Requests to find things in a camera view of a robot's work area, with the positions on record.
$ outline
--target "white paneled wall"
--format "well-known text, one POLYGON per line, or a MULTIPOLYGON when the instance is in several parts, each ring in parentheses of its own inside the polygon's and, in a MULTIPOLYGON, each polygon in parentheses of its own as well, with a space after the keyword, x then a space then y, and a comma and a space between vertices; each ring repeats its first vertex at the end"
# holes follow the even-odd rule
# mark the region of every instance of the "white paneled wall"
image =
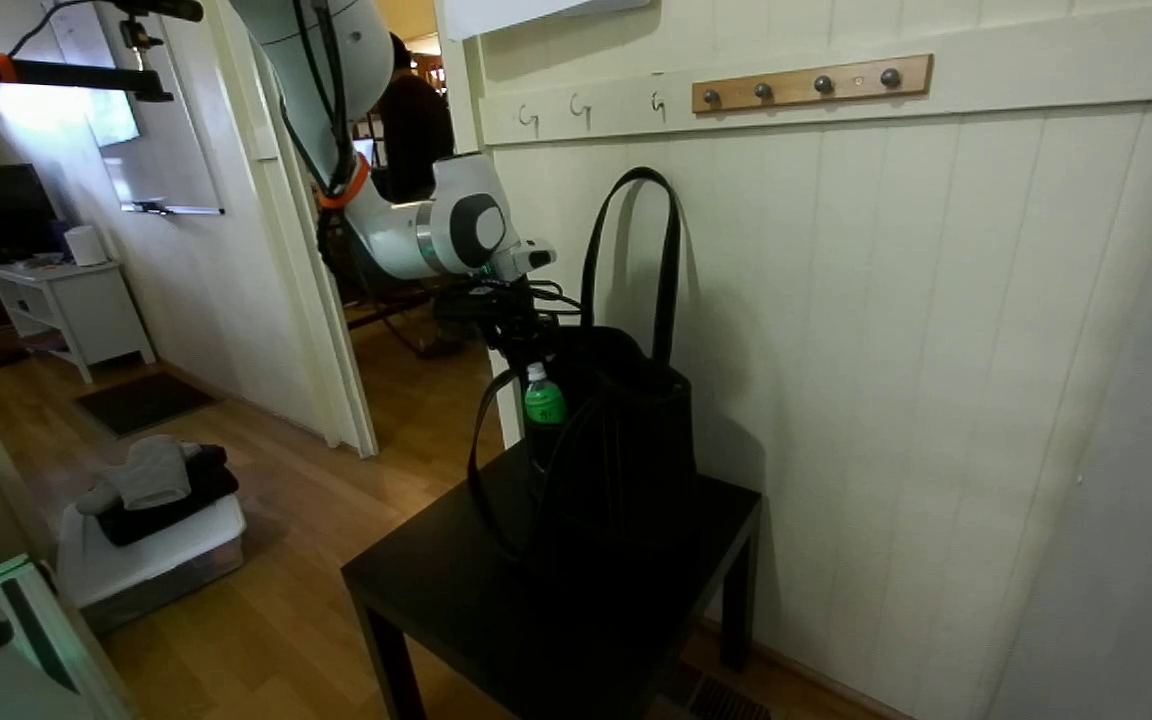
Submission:
MULTIPOLYGON (((482 91, 1115 12, 1124 0, 666 0, 482 39, 482 91)), ((700 460, 766 497, 761 640, 912 716, 980 716, 1152 260, 1152 100, 497 150, 574 260, 626 164, 677 180, 700 460)), ((655 241, 642 193, 636 241, 655 241)), ((647 250, 610 319, 640 328, 647 250)))

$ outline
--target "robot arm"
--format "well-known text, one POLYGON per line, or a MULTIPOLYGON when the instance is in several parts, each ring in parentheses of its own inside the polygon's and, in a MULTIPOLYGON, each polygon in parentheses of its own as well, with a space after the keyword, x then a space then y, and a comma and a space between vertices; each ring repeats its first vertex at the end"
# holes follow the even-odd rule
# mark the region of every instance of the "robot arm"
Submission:
POLYGON ((530 268, 509 230, 509 203, 489 162, 437 164, 437 193, 389 203, 362 180, 348 127, 391 81, 391 43, 369 0, 233 0, 285 91, 285 119, 313 167, 323 207, 378 280, 475 275, 511 285, 530 268))

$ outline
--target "wooden floor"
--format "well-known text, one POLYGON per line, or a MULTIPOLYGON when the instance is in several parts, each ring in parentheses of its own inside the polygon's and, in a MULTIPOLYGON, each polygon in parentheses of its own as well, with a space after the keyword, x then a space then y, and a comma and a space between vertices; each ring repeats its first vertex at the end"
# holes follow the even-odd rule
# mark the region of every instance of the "wooden floor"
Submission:
MULTIPOLYGON (((138 716, 383 716, 336 571, 458 480, 482 356, 415 360, 378 323, 356 331, 356 352, 383 446, 378 460, 323 448, 313 431, 236 401, 150 429, 226 448, 243 483, 249 564, 106 636, 106 657, 138 716)), ((117 386, 136 373, 102 368, 96 380, 117 386)), ((122 439, 73 405, 79 391, 86 390, 57 360, 0 368, 0 436, 48 520, 122 451, 122 439)), ((430 720, 509 716, 421 646, 411 657, 430 720)), ((714 674, 706 634, 695 634, 682 657, 714 674)), ((770 716, 871 716, 762 662, 722 680, 762 701, 770 716)))

